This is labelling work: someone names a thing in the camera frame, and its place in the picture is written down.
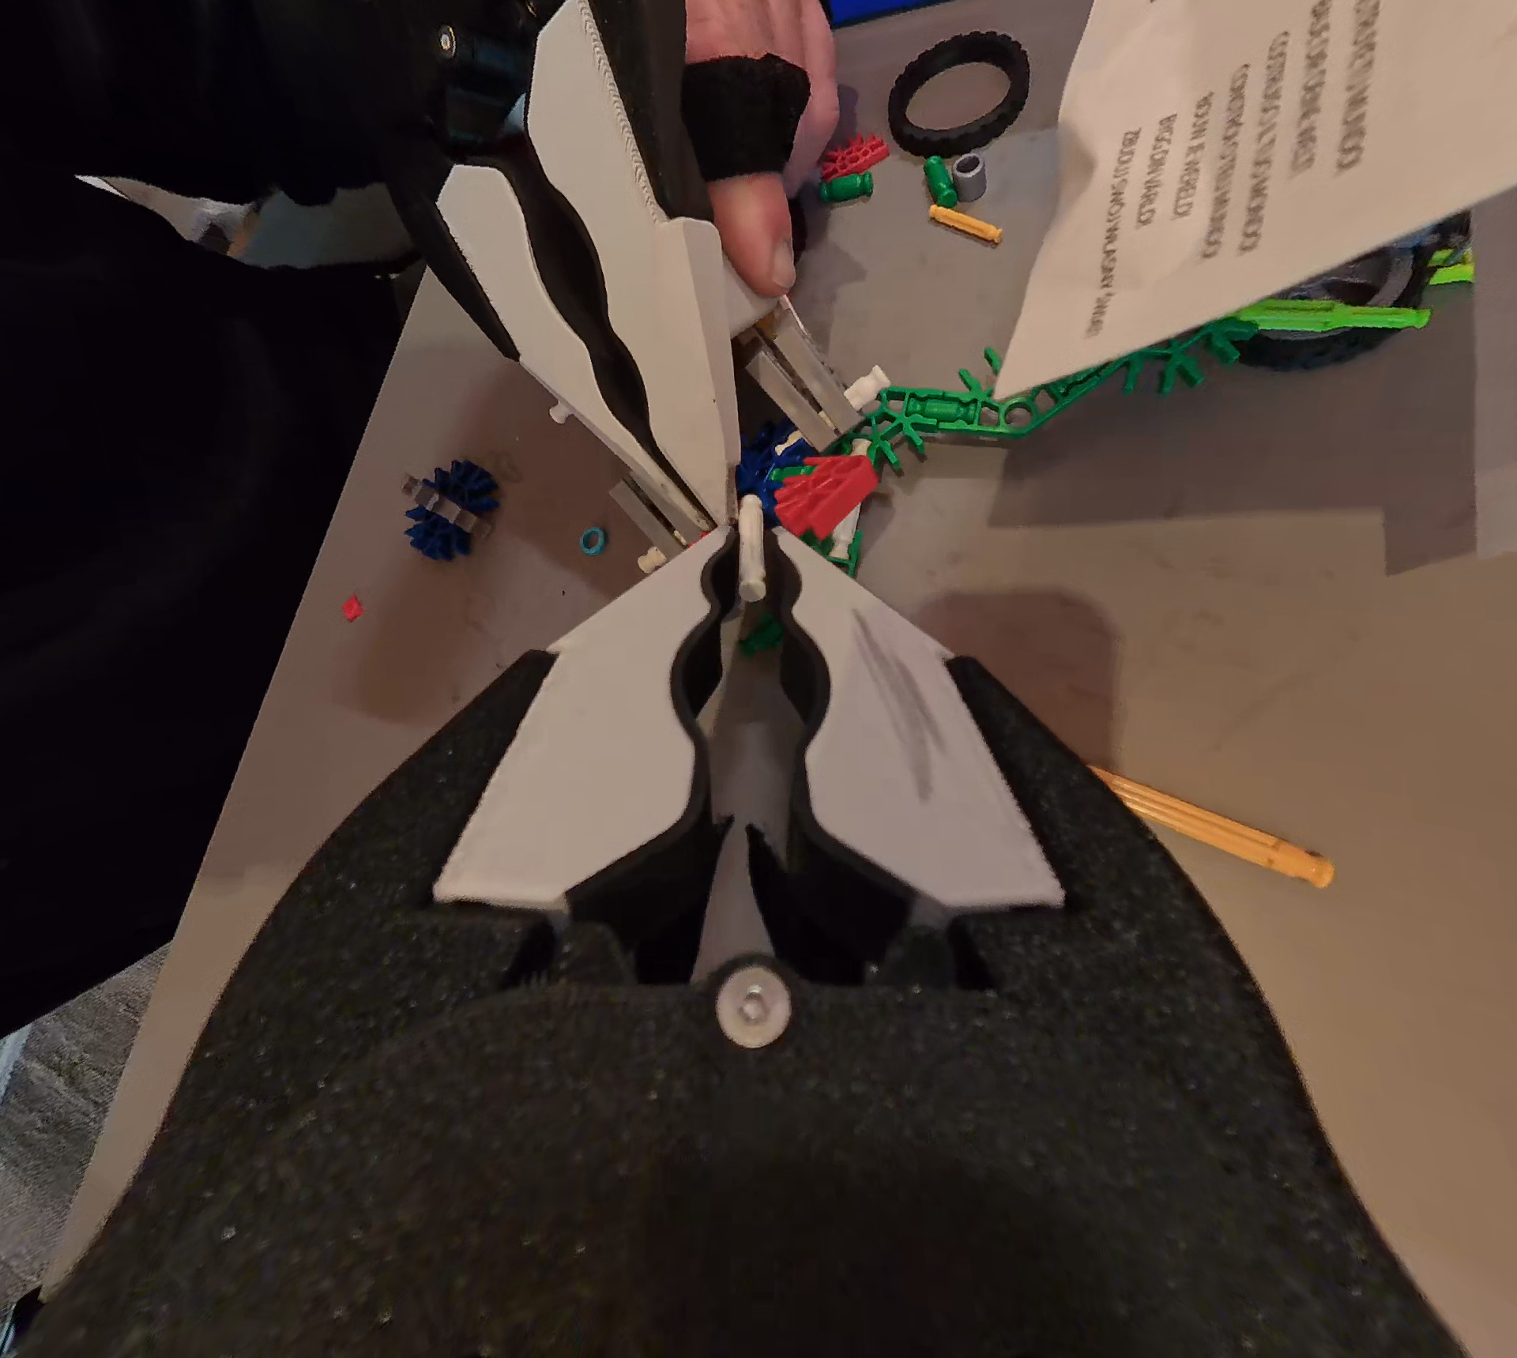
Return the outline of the toy instruction booklet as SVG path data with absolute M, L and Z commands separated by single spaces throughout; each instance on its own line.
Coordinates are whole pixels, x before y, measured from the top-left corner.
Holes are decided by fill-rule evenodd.
M 1091 0 L 1001 397 L 1515 186 L 1515 0 Z

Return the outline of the light green rod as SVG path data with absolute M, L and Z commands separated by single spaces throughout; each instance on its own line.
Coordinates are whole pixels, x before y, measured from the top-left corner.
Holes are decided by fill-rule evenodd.
M 1231 313 L 1257 333 L 1326 335 L 1346 329 L 1423 329 L 1429 310 L 1419 307 L 1351 307 L 1338 300 L 1261 300 Z

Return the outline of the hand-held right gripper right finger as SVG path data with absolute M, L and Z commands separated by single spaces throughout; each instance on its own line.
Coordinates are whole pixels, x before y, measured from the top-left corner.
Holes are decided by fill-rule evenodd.
M 779 679 L 802 723 L 795 834 L 948 915 L 1066 900 L 927 632 L 804 540 L 769 536 Z

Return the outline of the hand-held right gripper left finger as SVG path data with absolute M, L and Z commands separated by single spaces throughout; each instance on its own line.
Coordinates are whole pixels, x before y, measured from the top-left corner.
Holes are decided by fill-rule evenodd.
M 674 661 L 728 600 L 706 533 L 549 645 L 549 667 L 465 823 L 436 903 L 569 913 L 572 895 L 674 829 L 696 787 L 689 709 Z

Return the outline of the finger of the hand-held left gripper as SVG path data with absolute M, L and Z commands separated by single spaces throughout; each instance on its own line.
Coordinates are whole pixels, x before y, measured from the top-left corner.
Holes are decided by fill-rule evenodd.
M 589 0 L 561 2 L 540 29 L 526 137 L 588 233 L 655 448 L 709 523 L 731 521 L 740 431 L 721 242 L 655 198 Z
M 523 368 L 621 457 L 677 536 L 709 531 L 709 514 L 655 464 L 655 456 L 600 394 L 588 343 L 564 322 L 536 269 L 526 218 L 506 174 L 486 166 L 455 166 L 437 205 Z

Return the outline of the grey wheel with black tyre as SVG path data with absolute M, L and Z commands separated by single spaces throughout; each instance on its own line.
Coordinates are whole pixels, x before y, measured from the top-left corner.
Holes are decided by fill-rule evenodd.
M 1469 211 L 1374 249 L 1269 300 L 1338 300 L 1351 307 L 1419 307 L 1449 269 L 1471 276 Z M 1245 366 L 1261 370 L 1317 370 L 1362 357 L 1400 331 L 1346 329 L 1326 335 L 1252 333 L 1238 347 Z

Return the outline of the long yellow rod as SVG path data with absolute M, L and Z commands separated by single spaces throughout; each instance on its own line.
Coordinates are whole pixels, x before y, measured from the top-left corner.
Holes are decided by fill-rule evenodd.
M 1185 799 L 1176 799 L 1156 789 L 1128 779 L 1090 763 L 1090 770 L 1122 799 L 1122 805 L 1136 818 L 1174 832 L 1181 837 L 1196 839 L 1215 851 L 1240 857 L 1248 865 L 1269 868 L 1285 878 L 1308 883 L 1315 888 L 1326 888 L 1335 880 L 1335 867 L 1328 857 L 1317 855 L 1300 844 L 1293 844 L 1272 834 L 1247 827 L 1245 823 L 1209 813 Z

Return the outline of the person's dark clothing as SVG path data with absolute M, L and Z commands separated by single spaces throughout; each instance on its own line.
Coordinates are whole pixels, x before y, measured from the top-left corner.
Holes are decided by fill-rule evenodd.
M 1 0 L 1 1031 L 171 938 L 399 342 L 95 186 L 304 207 L 444 151 L 489 0 Z

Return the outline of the blue red toy model core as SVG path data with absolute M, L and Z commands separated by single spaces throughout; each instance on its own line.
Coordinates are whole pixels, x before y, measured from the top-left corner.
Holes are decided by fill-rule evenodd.
M 759 495 L 769 530 L 795 536 L 843 574 L 854 574 L 859 510 L 879 483 L 867 447 L 867 437 L 855 437 L 850 452 L 819 456 L 795 429 L 766 424 L 740 456 L 737 505 L 742 495 Z M 762 615 L 740 638 L 740 652 L 755 656 L 781 644 L 781 625 L 769 610 L 769 597 L 749 608 L 759 608 Z

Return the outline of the blue grey snowflake connector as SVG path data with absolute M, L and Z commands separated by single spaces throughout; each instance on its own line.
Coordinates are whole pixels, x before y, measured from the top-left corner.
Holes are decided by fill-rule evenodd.
M 450 461 L 428 478 L 406 476 L 402 493 L 408 547 L 427 560 L 469 556 L 476 540 L 492 531 L 497 492 L 493 474 L 471 461 Z

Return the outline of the small black tyre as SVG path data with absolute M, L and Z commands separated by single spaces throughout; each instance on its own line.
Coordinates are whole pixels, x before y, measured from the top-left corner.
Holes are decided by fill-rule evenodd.
M 961 65 L 986 65 L 1003 74 L 1008 88 L 985 113 L 954 127 L 925 127 L 908 117 L 921 88 Z M 961 156 L 1005 134 L 1026 110 L 1029 97 L 1029 61 L 1023 45 L 1005 33 L 972 31 L 938 40 L 902 67 L 886 98 L 886 123 L 907 155 Z

